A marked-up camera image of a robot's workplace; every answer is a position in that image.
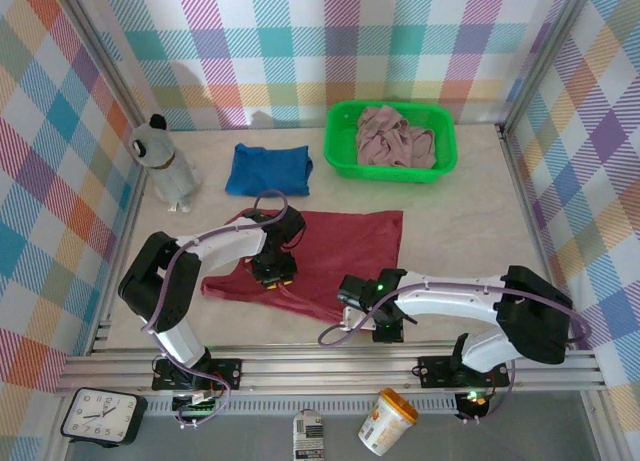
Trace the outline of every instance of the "green plastic tub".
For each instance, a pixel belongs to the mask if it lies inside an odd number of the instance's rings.
[[[436,164],[431,169],[358,164],[358,119],[369,106],[392,106],[412,126],[432,129],[436,135]],[[324,156],[340,176],[346,178],[387,179],[411,183],[430,183],[451,171],[458,162],[453,116],[434,104],[394,101],[341,101],[329,109]]]

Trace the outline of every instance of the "plaid wall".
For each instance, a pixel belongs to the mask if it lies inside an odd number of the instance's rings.
[[[590,0],[516,129],[553,273],[640,459],[640,0]]]
[[[0,0],[0,45],[0,460],[24,461],[89,334],[137,169],[56,0]]]
[[[322,126],[327,106],[353,98],[496,122],[564,2],[93,1],[132,91],[175,130]]]

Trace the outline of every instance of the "blue cloth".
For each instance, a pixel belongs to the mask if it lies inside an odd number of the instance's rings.
[[[308,196],[312,169],[308,146],[264,149],[238,144],[225,191],[257,196],[267,189],[277,189],[286,195]]]

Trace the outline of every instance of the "analog clock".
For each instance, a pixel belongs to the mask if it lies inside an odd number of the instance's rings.
[[[130,444],[138,434],[147,400],[103,389],[80,388],[62,423],[63,436],[102,446]]]

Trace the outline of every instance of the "gray plush dog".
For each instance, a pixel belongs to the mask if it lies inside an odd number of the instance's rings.
[[[169,210],[176,211],[180,207],[183,213],[188,213],[191,194],[200,181],[195,166],[189,166],[184,153],[174,146],[166,130],[164,117],[154,114],[148,124],[133,130],[129,142],[134,158],[145,167],[156,194],[169,203]]]

